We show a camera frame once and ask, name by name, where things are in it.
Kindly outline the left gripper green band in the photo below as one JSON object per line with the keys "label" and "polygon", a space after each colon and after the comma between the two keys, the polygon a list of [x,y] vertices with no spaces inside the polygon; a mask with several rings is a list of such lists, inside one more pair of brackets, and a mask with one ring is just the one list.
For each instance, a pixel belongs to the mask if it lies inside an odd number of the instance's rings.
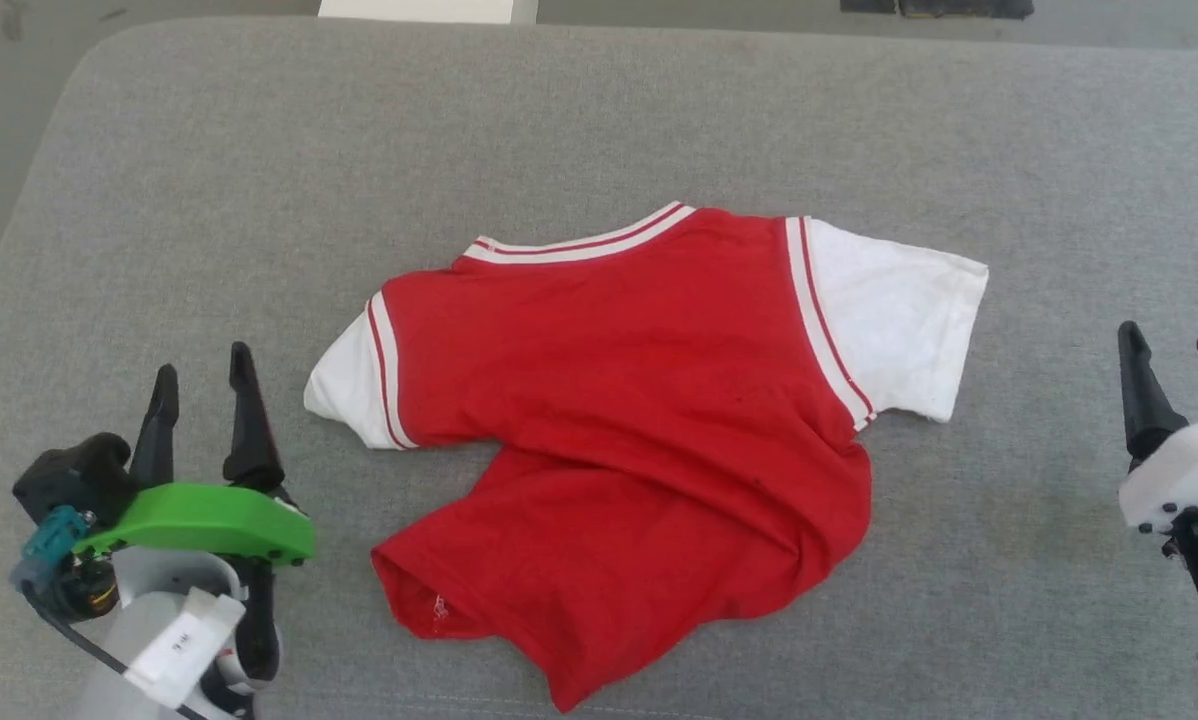
{"label": "left gripper green band", "polygon": [[274,573],[311,559],[315,530],[282,488],[285,471],[244,341],[230,346],[228,381],[235,393],[223,462],[229,486],[171,483],[179,374],[164,364],[131,456],[131,478],[141,489],[52,488],[46,496],[43,619],[119,673],[127,664],[74,625],[146,591],[219,588],[241,605],[241,619],[198,684],[202,691],[260,691],[282,665]]}

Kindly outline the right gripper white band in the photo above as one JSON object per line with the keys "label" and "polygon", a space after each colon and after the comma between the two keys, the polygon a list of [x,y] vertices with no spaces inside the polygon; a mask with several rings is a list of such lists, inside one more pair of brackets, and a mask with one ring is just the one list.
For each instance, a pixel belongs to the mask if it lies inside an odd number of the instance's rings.
{"label": "right gripper white band", "polygon": [[1119,507],[1130,528],[1164,536],[1162,555],[1181,561],[1198,597],[1198,423],[1167,400],[1138,323],[1117,328],[1117,351],[1130,456]]}

